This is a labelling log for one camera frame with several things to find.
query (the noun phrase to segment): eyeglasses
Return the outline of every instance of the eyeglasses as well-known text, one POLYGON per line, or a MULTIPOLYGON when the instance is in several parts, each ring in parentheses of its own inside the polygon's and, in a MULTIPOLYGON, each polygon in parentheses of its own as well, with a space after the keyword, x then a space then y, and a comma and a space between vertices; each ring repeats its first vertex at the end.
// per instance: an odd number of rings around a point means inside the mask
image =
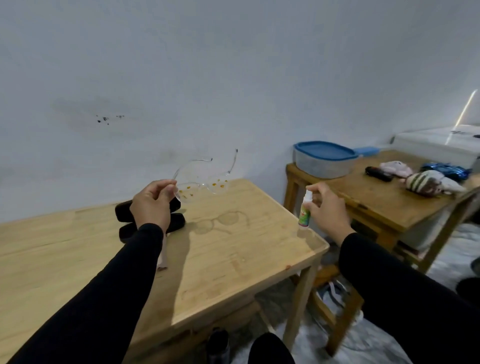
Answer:
POLYGON ((193 202, 207 192, 208 194, 222 194, 228 189, 230 173, 237 161, 238 149, 235 149, 233 163, 226 172, 212 174, 218 168, 213 158, 192 159, 178 168, 173 179, 177 180, 178 191, 176 197, 181 202, 193 202))

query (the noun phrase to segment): table surface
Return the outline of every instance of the table surface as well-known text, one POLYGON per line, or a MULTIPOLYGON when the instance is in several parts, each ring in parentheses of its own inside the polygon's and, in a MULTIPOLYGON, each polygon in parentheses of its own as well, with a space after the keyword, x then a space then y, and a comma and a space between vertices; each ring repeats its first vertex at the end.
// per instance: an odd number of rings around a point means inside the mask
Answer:
MULTIPOLYGON (((361 209, 365 214, 399 232, 408 230, 447 205, 454 204, 464 195, 458 194, 456 198, 453 195, 426 198, 407 191, 397 179, 383 182, 365 175, 365 167, 378 167, 380 163, 391 160, 400 160, 414 171, 418 171, 423 163, 429 162, 427 159, 396 150, 385 150, 376 156, 357 159, 350 174, 324 181, 345 199, 347 205, 361 209)), ((301 171, 293 163, 287 165, 287 171, 308 183, 323 181, 301 171)), ((464 187, 467 188, 467 193, 478 189, 480 174, 471 175, 464 187)))
MULTIPOLYGON (((122 247, 115 204, 0 225, 0 362, 5 362, 122 247)), ((308 267, 328 244, 248 180, 180 210, 132 344, 308 267)))

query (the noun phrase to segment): white wall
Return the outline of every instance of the white wall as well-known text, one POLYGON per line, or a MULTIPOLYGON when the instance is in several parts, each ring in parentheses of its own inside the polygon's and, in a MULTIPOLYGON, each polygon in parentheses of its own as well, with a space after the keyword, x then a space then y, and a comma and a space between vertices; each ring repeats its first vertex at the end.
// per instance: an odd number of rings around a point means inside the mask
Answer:
POLYGON ((0 220, 130 198, 188 157, 235 147, 235 176, 281 201, 295 142, 364 146, 452 124, 480 84, 479 10, 3 1, 0 220))

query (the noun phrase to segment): blue lid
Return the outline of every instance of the blue lid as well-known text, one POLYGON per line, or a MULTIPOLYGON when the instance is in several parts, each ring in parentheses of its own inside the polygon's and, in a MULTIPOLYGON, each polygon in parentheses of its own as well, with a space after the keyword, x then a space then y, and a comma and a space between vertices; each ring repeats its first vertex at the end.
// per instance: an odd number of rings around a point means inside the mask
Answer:
POLYGON ((335 143, 322 142, 320 140, 312 142, 301 142, 294 145, 295 149, 306 155, 325 160, 347 160, 357 158, 359 155, 346 146, 340 146, 335 143))

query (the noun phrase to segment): blue shiny packet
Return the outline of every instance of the blue shiny packet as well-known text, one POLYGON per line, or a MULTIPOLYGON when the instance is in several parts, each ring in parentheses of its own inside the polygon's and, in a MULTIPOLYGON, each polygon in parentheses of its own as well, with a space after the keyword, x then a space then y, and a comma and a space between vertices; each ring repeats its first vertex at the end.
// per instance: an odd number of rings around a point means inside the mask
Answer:
POLYGON ((436 170, 447 178, 454 180, 455 182, 463 182, 468 179, 470 173, 472 173, 471 169, 465 169, 459 166, 452 166, 450 163, 434 163, 429 162, 422 165, 420 171, 423 172, 424 170, 436 170))

